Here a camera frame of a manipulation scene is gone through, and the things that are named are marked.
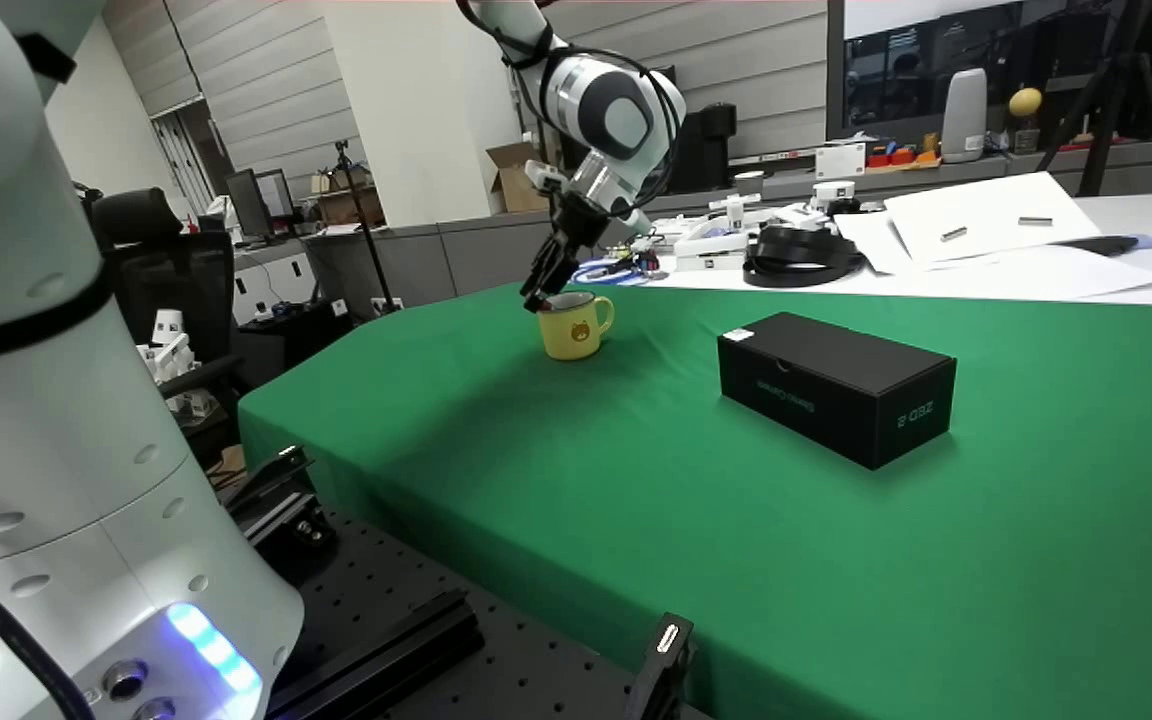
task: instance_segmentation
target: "green table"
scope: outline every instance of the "green table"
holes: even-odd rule
[[[331,509],[720,715],[1152,715],[1152,309],[616,294],[548,363],[511,294],[367,325],[244,401]],[[866,474],[732,403],[717,335],[803,311],[960,361],[951,438]]]

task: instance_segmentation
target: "desk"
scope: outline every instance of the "desk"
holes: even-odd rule
[[[1102,226],[1110,235],[1152,235],[1152,198],[1096,198],[1082,200],[1082,209]],[[1152,272],[1152,247],[1122,255],[1126,264],[1142,264]],[[653,290],[748,290],[740,272],[670,272]],[[798,290],[798,294],[843,294],[843,295],[944,295],[939,290],[922,290],[916,275],[873,275],[855,272],[837,284]],[[1096,305],[1152,305],[1152,290],[1122,294],[1122,295],[1085,295]]]
[[[1152,309],[611,295],[590,363],[511,290],[376,321],[244,441],[622,665],[691,616],[717,715],[1152,715]],[[866,474],[726,401],[717,331],[786,309],[957,358],[951,438]]]

